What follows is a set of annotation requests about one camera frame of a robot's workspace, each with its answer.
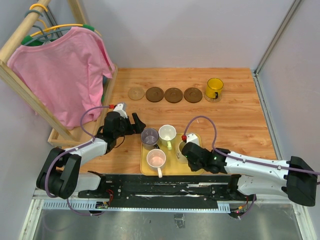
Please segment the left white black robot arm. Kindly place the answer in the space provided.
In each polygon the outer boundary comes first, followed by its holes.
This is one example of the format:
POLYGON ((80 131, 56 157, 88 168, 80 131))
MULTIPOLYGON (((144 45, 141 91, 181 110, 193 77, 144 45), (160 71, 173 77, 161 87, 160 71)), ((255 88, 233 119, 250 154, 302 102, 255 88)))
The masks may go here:
POLYGON ((115 148, 118 138, 142 133, 146 124, 136 113, 132 117, 133 124, 119 112, 108 112, 104 125, 94 138, 73 148, 53 148, 37 177, 36 187, 46 191, 51 198, 68 199, 74 192, 86 190, 96 198, 103 197, 107 193, 107 185, 101 182, 102 177, 97 173, 80 173, 80 167, 108 154, 115 148))

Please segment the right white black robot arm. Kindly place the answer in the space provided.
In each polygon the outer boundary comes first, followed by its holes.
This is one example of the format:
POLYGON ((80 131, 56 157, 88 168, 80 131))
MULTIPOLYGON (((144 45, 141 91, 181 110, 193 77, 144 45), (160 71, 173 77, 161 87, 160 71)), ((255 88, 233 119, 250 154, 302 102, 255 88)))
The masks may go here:
POLYGON ((223 148, 207 150, 193 142, 186 143, 181 153, 193 172, 203 169, 212 174, 232 175, 226 188, 232 200, 243 195, 278 195, 306 207, 316 204, 319 173, 300 157, 267 160, 223 148))

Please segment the white cup green handle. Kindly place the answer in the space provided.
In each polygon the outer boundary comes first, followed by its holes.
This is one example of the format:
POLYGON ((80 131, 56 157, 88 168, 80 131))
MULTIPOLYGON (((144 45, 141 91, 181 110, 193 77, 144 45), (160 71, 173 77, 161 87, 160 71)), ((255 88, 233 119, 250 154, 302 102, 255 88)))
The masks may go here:
POLYGON ((173 141, 177 136, 176 128, 172 125, 165 124, 159 128, 158 135, 160 143, 171 151, 173 149, 173 141))

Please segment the brown wooden coaster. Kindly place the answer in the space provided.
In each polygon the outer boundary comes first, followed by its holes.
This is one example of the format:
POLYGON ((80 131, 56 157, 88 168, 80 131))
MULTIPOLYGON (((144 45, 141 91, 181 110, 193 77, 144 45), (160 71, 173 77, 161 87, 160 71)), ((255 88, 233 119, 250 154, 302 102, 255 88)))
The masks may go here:
POLYGON ((187 88, 183 94, 185 100, 189 103, 198 103, 202 100, 203 94, 201 90, 196 87, 187 88))
POLYGON ((145 97, 148 101, 152 103, 160 102, 164 98, 164 91, 160 87, 150 87, 146 93, 145 97))
POLYGON ((165 91, 164 98, 167 102, 175 104, 182 100, 183 93, 179 88, 171 87, 165 91))

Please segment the yellow transparent cup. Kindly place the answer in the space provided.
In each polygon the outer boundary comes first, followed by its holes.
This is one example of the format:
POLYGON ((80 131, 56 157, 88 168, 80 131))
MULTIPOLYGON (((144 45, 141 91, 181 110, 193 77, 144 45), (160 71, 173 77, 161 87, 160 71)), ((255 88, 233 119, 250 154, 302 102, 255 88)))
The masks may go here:
POLYGON ((210 78, 207 81, 205 95, 210 99, 218 99, 221 96, 224 83, 219 78, 210 78))

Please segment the cream white mug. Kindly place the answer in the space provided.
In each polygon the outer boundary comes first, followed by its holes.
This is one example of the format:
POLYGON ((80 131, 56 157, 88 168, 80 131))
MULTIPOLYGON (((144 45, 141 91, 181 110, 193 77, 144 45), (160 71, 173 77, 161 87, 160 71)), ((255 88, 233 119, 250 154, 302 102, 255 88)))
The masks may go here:
POLYGON ((188 163, 188 160, 187 158, 182 154, 182 150, 183 150, 183 147, 186 145, 186 143, 184 141, 181 141, 179 144, 178 144, 178 147, 176 149, 176 157, 177 157, 177 160, 182 163, 182 164, 187 164, 188 163))

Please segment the woven rattan coaster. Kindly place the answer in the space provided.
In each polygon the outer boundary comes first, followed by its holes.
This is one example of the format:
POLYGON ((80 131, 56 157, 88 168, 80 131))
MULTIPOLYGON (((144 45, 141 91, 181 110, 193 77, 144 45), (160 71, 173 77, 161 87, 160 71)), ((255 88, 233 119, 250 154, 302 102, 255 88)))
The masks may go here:
POLYGON ((209 92, 207 93, 206 91, 204 92, 204 98, 211 103, 216 103, 219 102, 222 99, 222 93, 219 93, 217 91, 209 92))
POLYGON ((128 97, 134 101, 142 99, 144 95, 145 91, 141 87, 131 87, 128 91, 128 97))

